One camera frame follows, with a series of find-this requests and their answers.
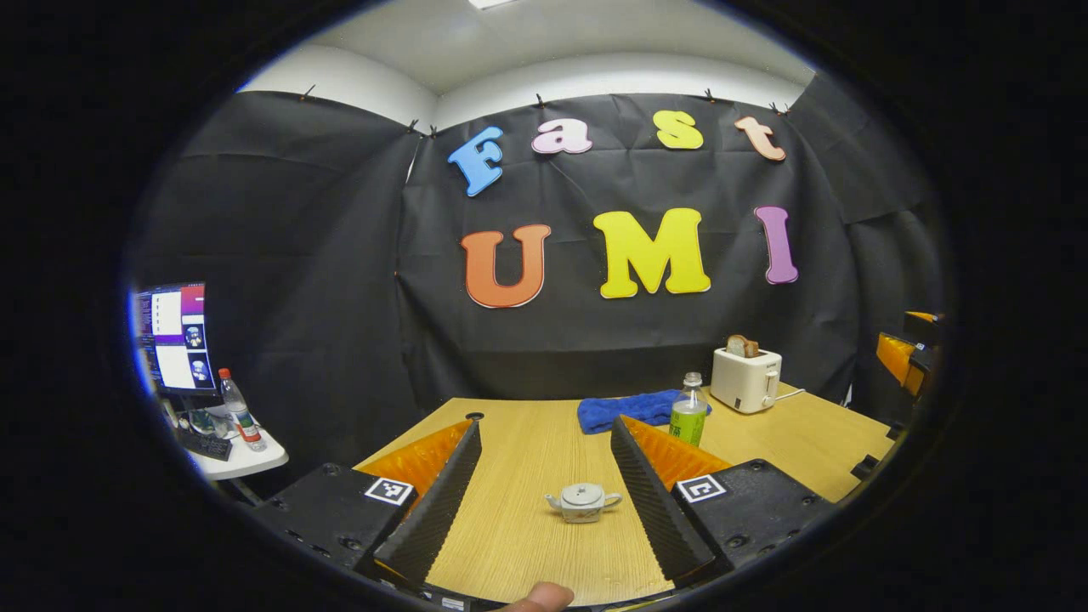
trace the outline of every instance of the water bottle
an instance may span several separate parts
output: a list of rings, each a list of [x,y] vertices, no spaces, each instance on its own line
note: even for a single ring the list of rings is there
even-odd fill
[[[703,394],[703,375],[693,371],[683,377],[683,389],[672,400],[672,416],[669,418],[669,436],[698,445],[703,438],[703,424],[710,403]]]
[[[249,444],[250,449],[257,452],[263,451],[265,442],[261,439],[261,432],[257,430],[254,417],[249,416],[249,408],[246,407],[246,399],[242,396],[242,390],[231,380],[231,370],[220,368],[219,378],[223,381],[223,403],[226,405],[226,412],[230,413],[234,426],[238,428],[242,439]]]

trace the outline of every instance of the green bottle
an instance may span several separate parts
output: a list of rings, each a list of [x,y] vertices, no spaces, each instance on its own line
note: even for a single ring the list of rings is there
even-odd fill
[[[669,436],[696,446],[703,438],[703,424],[709,407],[702,387],[703,375],[688,372],[683,377],[683,389],[672,400],[672,416],[669,418]]]

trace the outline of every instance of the black curtain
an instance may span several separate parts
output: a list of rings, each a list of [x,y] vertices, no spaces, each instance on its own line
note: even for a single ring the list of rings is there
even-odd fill
[[[903,338],[905,310],[942,311],[937,192],[905,142],[846,86],[816,75],[789,113],[842,207],[857,270],[860,319],[851,408],[908,423],[910,402],[876,357],[880,332]]]
[[[652,120],[658,110],[689,113],[703,146],[666,149]],[[743,117],[771,127],[784,161],[756,152],[733,125]],[[591,150],[532,150],[536,127],[560,118],[589,124]],[[490,125],[504,132],[496,140],[503,175],[469,198],[465,176],[447,157]],[[687,371],[709,378],[713,350],[731,333],[781,353],[783,381],[840,402],[858,359],[865,316],[860,279],[868,273],[857,256],[864,232],[852,236],[848,221],[881,216],[877,203],[864,199],[851,200],[848,215],[826,166],[792,115],[675,95],[549,101],[425,139],[405,187],[397,265],[409,322],[406,358],[421,406],[434,408],[456,395],[584,397],[679,388]],[[793,283],[765,279],[767,243],[753,213],[761,206],[789,212],[800,270]],[[673,295],[663,283],[652,295],[640,283],[633,297],[603,298],[605,244],[594,217],[629,211],[653,237],[665,211],[678,207],[702,215],[698,241],[709,291]],[[512,284],[521,273],[521,246],[510,233],[532,223],[552,228],[540,294],[518,308],[473,303],[460,240],[502,232],[495,276]],[[886,236],[889,228],[873,231]],[[897,296],[887,299],[894,301],[888,310],[902,311]]]
[[[207,282],[212,364],[287,449],[280,482],[354,464],[419,418],[394,289],[418,142],[350,106],[237,94],[150,201],[137,280]]]

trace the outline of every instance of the teapot lid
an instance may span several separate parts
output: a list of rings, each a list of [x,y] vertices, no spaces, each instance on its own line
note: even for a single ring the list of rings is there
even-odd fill
[[[590,505],[604,494],[601,485],[592,482],[579,482],[562,490],[562,501],[570,505]]]

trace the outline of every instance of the white wall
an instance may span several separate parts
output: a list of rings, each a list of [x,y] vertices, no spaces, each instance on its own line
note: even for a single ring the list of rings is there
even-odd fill
[[[527,65],[489,76],[441,97],[405,74],[351,51],[305,45],[284,54],[239,91],[272,90],[336,100],[417,128],[438,130],[478,117],[547,100],[599,94],[683,94],[767,106],[804,90],[754,69],[688,56],[607,53]]]
[[[684,94],[766,107],[792,105],[804,85],[757,70],[690,56],[607,53],[541,62],[454,89],[438,98],[440,130],[480,115],[544,101],[598,94]]]
[[[239,91],[288,91],[369,110],[404,125],[418,119],[426,131],[436,97],[404,74],[351,51],[304,45],[282,56]]]

